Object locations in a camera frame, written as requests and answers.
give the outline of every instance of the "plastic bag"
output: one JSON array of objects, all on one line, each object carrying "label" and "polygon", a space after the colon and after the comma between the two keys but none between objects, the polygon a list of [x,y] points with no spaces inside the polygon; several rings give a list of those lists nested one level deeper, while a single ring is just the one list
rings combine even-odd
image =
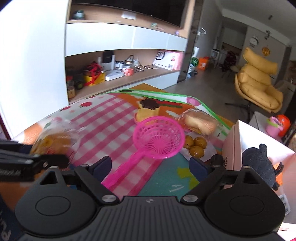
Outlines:
[{"label": "plastic bag", "polygon": [[178,122],[182,126],[203,136],[214,133],[219,125],[219,121],[198,109],[186,110],[179,116]]},{"label": "plastic bag", "polygon": [[30,154],[64,154],[71,161],[78,150],[82,130],[67,120],[54,118],[45,125]]}]

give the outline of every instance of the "screw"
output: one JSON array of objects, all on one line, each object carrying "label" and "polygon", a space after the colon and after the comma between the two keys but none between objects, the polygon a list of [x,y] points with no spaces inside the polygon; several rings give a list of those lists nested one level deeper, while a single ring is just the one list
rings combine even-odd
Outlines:
[{"label": "screw", "polygon": [[116,200],[116,196],[111,195],[111,194],[105,195],[105,196],[102,197],[102,200],[104,202],[114,202]]},{"label": "screw", "polygon": [[186,195],[186,196],[183,197],[183,200],[185,202],[195,202],[195,201],[198,200],[198,197],[195,196],[195,195]]}]

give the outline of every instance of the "orange bag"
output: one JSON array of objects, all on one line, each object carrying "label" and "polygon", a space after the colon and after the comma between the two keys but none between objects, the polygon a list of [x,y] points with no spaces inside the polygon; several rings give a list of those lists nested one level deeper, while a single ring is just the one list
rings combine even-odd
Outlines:
[{"label": "orange bag", "polygon": [[208,57],[200,58],[197,68],[200,70],[206,70],[208,63],[209,63]]}]

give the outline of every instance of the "white wall panel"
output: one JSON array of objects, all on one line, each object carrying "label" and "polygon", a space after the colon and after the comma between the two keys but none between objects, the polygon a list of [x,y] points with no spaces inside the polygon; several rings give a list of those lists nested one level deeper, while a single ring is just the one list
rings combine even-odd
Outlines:
[{"label": "white wall panel", "polygon": [[11,137],[68,105],[68,0],[13,0],[0,12],[0,114]]}]

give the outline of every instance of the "spice jar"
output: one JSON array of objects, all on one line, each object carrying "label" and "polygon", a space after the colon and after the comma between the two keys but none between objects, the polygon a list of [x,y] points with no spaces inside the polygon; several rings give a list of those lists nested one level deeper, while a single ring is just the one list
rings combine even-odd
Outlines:
[{"label": "spice jar", "polygon": [[67,83],[67,92],[68,98],[73,98],[75,96],[75,88],[74,88],[74,81],[73,76],[66,76],[66,83]]},{"label": "spice jar", "polygon": [[134,74],[133,61],[130,61],[130,60],[124,61],[122,71],[125,76],[132,76]]}]

